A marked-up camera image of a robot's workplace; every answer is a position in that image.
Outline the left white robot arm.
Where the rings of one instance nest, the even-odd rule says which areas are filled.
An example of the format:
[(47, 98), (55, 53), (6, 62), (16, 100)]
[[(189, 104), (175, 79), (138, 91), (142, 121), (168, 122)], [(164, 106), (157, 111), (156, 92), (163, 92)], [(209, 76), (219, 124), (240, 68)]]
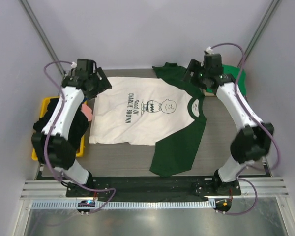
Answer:
[(92, 174), (76, 159), (76, 148), (69, 141), (69, 132), (82, 104), (111, 89), (104, 71), (91, 59), (77, 59), (70, 63), (71, 70), (59, 84), (59, 100), (46, 125), (32, 135), (31, 141), (38, 161), (44, 164), (54, 178), (65, 177), (83, 196), (97, 192)]

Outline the white and green raglan t-shirt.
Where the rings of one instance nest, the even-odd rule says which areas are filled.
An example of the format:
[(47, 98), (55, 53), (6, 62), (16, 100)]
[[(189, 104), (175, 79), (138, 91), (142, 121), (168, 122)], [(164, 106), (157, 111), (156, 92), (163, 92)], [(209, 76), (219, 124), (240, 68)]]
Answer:
[(111, 76), (94, 102), (91, 144), (153, 146), (150, 171), (170, 177), (192, 169), (207, 118), (203, 93), (180, 76)]

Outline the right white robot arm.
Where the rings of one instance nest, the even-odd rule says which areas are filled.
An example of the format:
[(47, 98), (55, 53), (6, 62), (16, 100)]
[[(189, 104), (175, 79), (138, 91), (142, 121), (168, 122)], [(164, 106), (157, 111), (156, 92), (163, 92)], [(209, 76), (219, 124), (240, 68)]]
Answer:
[(210, 89), (223, 103), (236, 126), (237, 135), (230, 145), (231, 156), (207, 184), (209, 192), (228, 195), (236, 188), (239, 173), (268, 155), (274, 127), (254, 114), (234, 75), (224, 71), (220, 54), (205, 53), (203, 62), (192, 59), (183, 81), (203, 90)]

